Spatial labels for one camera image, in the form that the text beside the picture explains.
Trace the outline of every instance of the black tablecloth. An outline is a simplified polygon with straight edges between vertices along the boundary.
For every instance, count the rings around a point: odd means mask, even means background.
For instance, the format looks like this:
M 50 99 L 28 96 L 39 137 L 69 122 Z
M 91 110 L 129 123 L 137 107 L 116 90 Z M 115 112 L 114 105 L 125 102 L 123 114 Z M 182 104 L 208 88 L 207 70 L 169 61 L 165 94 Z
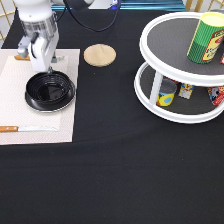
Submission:
M 101 28 L 113 13 L 78 16 Z M 223 223 L 224 114 L 173 123 L 148 111 L 134 91 L 142 30 L 164 13 L 121 10 L 103 33 L 67 13 L 59 21 L 58 48 L 81 49 L 73 142 L 0 147 L 0 223 Z M 17 48 L 22 35 L 16 16 L 3 48 Z M 98 43 L 117 52 L 107 67 L 83 59 Z

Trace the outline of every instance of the white rim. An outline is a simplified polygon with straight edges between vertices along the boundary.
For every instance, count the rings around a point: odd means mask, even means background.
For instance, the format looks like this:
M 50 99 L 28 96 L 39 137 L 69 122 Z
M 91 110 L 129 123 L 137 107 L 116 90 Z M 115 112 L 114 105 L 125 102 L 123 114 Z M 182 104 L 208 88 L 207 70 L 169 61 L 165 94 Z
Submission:
M 201 15 L 202 13 L 177 12 L 177 13 L 169 13 L 152 20 L 150 23 L 148 23 L 148 25 L 144 28 L 142 32 L 142 36 L 140 39 L 140 50 L 145 60 L 152 68 L 154 68 L 161 74 L 171 79 L 174 79 L 183 83 L 196 85 L 196 86 L 221 86 L 221 85 L 224 85 L 224 74 L 207 76 L 207 75 L 199 75 L 199 74 L 193 74 L 193 73 L 181 71 L 179 69 L 176 69 L 172 66 L 167 65 L 166 63 L 158 59 L 150 51 L 147 45 L 147 37 L 150 30 L 156 25 L 158 25 L 159 23 L 162 23 L 166 20 L 177 19 L 177 18 L 199 19 Z

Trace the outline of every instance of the black plate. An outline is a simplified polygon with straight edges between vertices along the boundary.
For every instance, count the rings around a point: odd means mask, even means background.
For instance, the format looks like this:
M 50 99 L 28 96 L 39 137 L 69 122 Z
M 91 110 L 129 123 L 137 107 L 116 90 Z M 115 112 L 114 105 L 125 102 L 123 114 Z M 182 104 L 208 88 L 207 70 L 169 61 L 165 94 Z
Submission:
M 75 97 L 75 94 L 76 94 L 75 85 L 72 81 L 70 81 L 70 85 L 71 85 L 70 90 L 65 95 L 65 97 L 59 102 L 49 103 L 49 104 L 44 103 L 43 104 L 43 103 L 40 103 L 40 102 L 37 102 L 37 101 L 33 100 L 27 94 L 27 92 L 25 93 L 26 102 L 33 109 L 41 111 L 41 112 L 53 112 L 53 111 L 61 110 L 64 107 L 68 106 Z

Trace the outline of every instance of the black cable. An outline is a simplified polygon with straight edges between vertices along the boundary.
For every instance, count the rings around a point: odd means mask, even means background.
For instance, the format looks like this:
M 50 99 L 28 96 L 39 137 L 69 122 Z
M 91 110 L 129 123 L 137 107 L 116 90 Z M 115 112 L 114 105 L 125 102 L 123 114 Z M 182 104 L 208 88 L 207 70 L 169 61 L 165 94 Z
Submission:
M 121 5 L 120 0 L 117 0 L 117 9 L 116 9 L 116 12 L 115 12 L 113 21 L 112 21 L 107 27 L 102 28 L 102 29 L 99 29 L 99 30 L 96 30 L 96 29 L 93 29 L 93 28 L 91 28 L 91 27 L 89 27 L 89 26 L 87 26 L 87 25 L 81 23 L 81 22 L 75 17 L 75 15 L 73 15 L 73 13 L 72 13 L 72 11 L 71 11 L 69 5 L 68 5 L 67 0 L 63 0 L 63 2 L 64 2 L 64 4 L 65 4 L 66 8 L 68 9 L 68 12 L 69 12 L 70 15 L 72 16 L 72 18 L 73 18 L 79 25 L 85 27 L 86 29 L 92 30 L 92 31 L 94 31 L 94 32 L 102 32 L 102 31 L 104 31 L 104 30 L 109 29 L 109 28 L 114 24 L 114 22 L 115 22 L 115 20 L 116 20 L 116 18 L 117 18 L 118 11 L 119 11 L 119 9 L 120 9 L 120 5 Z
M 63 10 L 63 12 L 60 14 L 60 16 L 57 18 L 57 20 L 56 20 L 56 22 L 58 22 L 60 19 L 61 19 L 61 17 L 64 15 L 64 13 L 65 13 L 65 11 L 66 11 L 66 6 L 65 6 L 65 8 L 64 8 L 64 10 Z

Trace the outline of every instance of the black bowl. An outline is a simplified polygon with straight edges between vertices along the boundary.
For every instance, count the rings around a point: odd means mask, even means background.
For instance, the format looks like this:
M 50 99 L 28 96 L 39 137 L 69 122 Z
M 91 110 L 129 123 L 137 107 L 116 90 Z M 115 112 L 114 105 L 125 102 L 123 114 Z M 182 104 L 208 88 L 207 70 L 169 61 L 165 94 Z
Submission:
M 53 112 L 67 107 L 75 98 L 75 96 L 76 96 L 76 88 L 74 83 L 70 81 L 70 90 L 65 95 L 65 97 L 59 102 L 43 103 L 41 101 L 35 101 L 27 94 L 27 92 L 25 93 L 25 100 L 27 104 L 34 110 L 40 112 Z
M 26 92 L 36 102 L 57 103 L 70 90 L 70 82 L 68 76 L 59 71 L 38 73 L 27 82 Z

